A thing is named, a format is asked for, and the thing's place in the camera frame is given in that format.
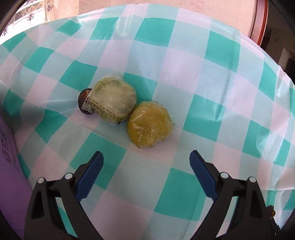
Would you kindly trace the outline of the wrapped pale cabbage piece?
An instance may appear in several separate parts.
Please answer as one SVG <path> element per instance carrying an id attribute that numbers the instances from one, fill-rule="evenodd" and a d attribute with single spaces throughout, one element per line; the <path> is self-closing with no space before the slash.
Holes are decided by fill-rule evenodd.
<path id="1" fill-rule="evenodd" d="M 101 78 L 86 97 L 82 109 L 117 126 L 129 118 L 137 102 L 136 89 L 120 74 Z"/>

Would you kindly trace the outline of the purple cardboard box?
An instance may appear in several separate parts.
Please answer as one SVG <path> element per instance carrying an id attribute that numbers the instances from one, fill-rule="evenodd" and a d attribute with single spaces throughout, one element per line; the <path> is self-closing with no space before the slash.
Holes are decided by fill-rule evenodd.
<path id="1" fill-rule="evenodd" d="M 1 117 L 1 212 L 24 239 L 25 217 L 32 195 L 16 152 L 13 130 Z"/>

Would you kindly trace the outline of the floral lace curtain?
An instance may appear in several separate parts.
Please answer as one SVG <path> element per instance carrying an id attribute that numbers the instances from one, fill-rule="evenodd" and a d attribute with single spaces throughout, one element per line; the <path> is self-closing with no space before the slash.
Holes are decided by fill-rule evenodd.
<path id="1" fill-rule="evenodd" d="M 25 1 L 16 12 L 4 23 L 1 29 L 1 37 L 8 33 L 8 28 L 19 23 L 22 20 L 27 20 L 28 23 L 37 20 L 39 24 L 49 21 L 48 15 L 53 9 L 55 1 Z"/>

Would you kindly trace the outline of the teal checkered tablecloth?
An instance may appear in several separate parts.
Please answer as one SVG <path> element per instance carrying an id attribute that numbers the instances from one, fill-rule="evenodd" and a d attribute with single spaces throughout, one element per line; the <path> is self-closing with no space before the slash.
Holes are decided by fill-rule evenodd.
<path id="1" fill-rule="evenodd" d="M 126 124 L 79 110 L 79 93 L 109 74 L 168 110 L 170 138 L 137 148 Z M 255 177 L 278 225 L 294 209 L 294 84 L 248 37 L 199 13 L 125 5 L 19 33 L 1 44 L 1 112 L 31 186 L 103 153 L 81 204 L 104 239 L 190 239 L 212 204 L 193 150 Z"/>

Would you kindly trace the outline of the small dark fruit left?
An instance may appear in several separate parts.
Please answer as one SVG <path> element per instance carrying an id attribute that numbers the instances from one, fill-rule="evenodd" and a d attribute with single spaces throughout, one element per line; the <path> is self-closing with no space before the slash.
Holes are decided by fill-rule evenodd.
<path id="1" fill-rule="evenodd" d="M 87 115 L 90 115 L 90 114 L 93 114 L 93 112 L 88 112 L 84 109 L 82 109 L 82 106 L 86 100 L 86 97 L 89 95 L 89 93 L 91 92 L 91 88 L 86 88 L 84 90 L 82 90 L 79 94 L 79 97 L 78 97 L 78 106 L 79 106 L 79 110 L 83 113 L 83 114 L 87 114 Z"/>

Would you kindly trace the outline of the brown door frame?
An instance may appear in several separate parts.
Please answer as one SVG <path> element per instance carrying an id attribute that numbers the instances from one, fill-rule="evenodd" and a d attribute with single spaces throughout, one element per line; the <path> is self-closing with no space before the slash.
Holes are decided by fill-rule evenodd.
<path id="1" fill-rule="evenodd" d="M 268 19 L 268 0 L 257 0 L 253 26 L 249 38 L 261 46 Z"/>

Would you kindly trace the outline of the wrapped yellow-green fruit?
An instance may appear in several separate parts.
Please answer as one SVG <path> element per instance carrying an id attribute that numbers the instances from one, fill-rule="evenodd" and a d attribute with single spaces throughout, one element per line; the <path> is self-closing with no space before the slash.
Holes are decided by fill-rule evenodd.
<path id="1" fill-rule="evenodd" d="M 131 113 L 127 132 L 138 148 L 151 148 L 173 134 L 174 123 L 167 109 L 157 102 L 141 102 Z"/>

